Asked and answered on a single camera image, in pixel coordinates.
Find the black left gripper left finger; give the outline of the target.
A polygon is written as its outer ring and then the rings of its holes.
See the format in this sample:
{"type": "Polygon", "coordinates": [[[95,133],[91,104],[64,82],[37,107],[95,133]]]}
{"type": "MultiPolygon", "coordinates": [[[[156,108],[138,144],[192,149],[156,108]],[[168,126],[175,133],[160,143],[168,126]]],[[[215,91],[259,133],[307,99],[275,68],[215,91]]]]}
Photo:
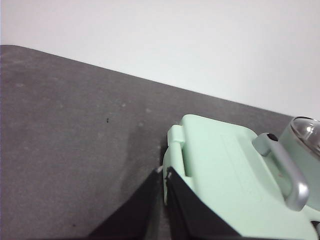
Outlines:
{"type": "Polygon", "coordinates": [[[152,170],[144,182],[113,214],[89,235],[90,240],[143,240],[157,216],[162,168],[152,170]]]}

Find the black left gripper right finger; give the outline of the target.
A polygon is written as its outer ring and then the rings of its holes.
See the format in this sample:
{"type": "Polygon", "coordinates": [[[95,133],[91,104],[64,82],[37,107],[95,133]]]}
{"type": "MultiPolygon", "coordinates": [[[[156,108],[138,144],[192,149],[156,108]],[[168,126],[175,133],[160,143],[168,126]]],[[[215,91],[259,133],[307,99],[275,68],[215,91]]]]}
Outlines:
{"type": "Polygon", "coordinates": [[[173,167],[167,168],[167,212],[173,240],[240,240],[241,235],[206,206],[173,167]]]}

